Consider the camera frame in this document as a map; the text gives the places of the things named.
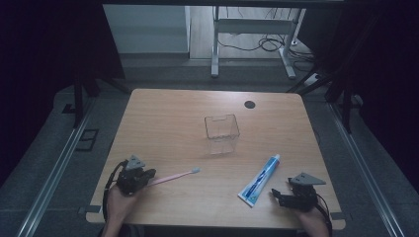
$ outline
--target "black cable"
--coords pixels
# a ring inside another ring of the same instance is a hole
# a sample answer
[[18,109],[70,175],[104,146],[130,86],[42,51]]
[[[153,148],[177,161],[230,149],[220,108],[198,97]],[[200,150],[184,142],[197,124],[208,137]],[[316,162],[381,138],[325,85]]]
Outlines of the black cable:
[[240,7],[237,7],[237,11],[238,11],[238,13],[240,14],[241,18],[244,18],[244,17],[243,17],[243,14],[241,14],[241,12],[240,12]]
[[327,212],[324,211],[323,207],[321,207],[318,203],[315,205],[315,207],[324,216],[324,219],[325,219],[325,222],[326,222],[326,227],[327,227],[327,230],[329,231],[329,236],[332,237],[333,227],[332,227],[332,221],[330,220],[329,207],[327,206],[327,203],[322,196],[320,196],[319,194],[317,194],[317,196],[323,200],[324,205],[326,205]]
[[[280,44],[280,46],[277,46],[276,44],[274,44],[274,42],[278,42]],[[281,46],[284,45],[278,39],[268,38],[268,35],[265,35],[264,38],[259,39],[259,41],[258,41],[259,45],[257,47],[254,47],[254,48],[242,48],[242,47],[238,47],[238,46],[234,46],[234,45],[224,44],[224,43],[220,42],[219,40],[218,40],[218,43],[221,44],[222,46],[232,47],[232,48],[236,48],[236,49],[243,50],[243,51],[253,51],[253,50],[256,50],[258,48],[262,48],[265,51],[277,51]],[[265,43],[270,43],[275,48],[268,49],[268,48],[265,47]]]
[[105,185],[104,197],[102,199],[102,212],[104,214],[105,221],[107,221],[107,219],[108,219],[108,209],[107,209],[107,206],[108,206],[108,193],[109,193],[109,189],[111,188],[111,184],[114,182],[115,173],[120,168],[120,166],[125,167],[127,163],[128,163],[128,161],[127,160],[124,160],[123,162],[121,162],[120,164],[118,164],[118,166],[111,173],[111,176],[109,177],[108,182]]
[[289,20],[290,19],[290,14],[291,14],[291,11],[293,10],[293,8],[290,8],[290,11],[289,11],[289,16],[287,17],[287,20]]

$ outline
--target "toothpaste tube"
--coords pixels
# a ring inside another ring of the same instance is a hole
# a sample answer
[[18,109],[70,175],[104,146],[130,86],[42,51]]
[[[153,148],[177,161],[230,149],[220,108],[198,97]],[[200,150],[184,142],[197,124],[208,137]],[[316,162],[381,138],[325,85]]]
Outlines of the toothpaste tube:
[[280,155],[277,154],[271,157],[268,162],[265,164],[263,169],[259,174],[244,188],[243,191],[238,194],[246,203],[251,207],[255,205],[258,200],[259,194],[262,192],[262,189],[265,187],[266,182],[275,171],[275,168],[280,164]]

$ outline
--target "clear plastic box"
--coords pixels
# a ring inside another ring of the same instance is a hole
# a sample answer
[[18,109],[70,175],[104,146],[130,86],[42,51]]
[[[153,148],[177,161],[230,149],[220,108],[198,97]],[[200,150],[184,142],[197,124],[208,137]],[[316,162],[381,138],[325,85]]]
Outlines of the clear plastic box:
[[235,115],[206,117],[210,154],[233,152],[240,132]]

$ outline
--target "human hand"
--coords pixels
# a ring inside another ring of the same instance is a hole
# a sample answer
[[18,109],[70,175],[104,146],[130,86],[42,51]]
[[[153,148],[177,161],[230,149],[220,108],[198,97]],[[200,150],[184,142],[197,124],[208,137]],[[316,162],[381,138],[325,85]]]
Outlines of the human hand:
[[139,201],[141,191],[135,192],[132,196],[125,196],[120,188],[116,185],[109,189],[108,204],[108,221],[105,223],[102,237],[118,236],[124,220],[132,212],[135,204]]
[[323,214],[316,208],[312,208],[308,212],[292,209],[298,220],[301,222],[302,228],[310,237],[328,237],[329,231],[326,226],[326,219]]

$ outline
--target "pink toothbrush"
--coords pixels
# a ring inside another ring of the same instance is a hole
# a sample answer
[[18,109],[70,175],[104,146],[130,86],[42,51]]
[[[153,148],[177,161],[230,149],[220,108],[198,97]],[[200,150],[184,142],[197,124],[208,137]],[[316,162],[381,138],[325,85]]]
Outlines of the pink toothbrush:
[[175,180],[175,179],[181,178],[181,177],[186,176],[186,175],[189,175],[189,174],[196,174],[196,173],[198,173],[200,171],[201,171],[201,169],[199,167],[195,167],[190,172],[176,174],[176,175],[172,175],[172,176],[169,176],[169,177],[166,177],[166,178],[161,178],[161,179],[152,181],[152,182],[148,183],[148,186],[158,185],[158,184],[161,184],[163,182]]

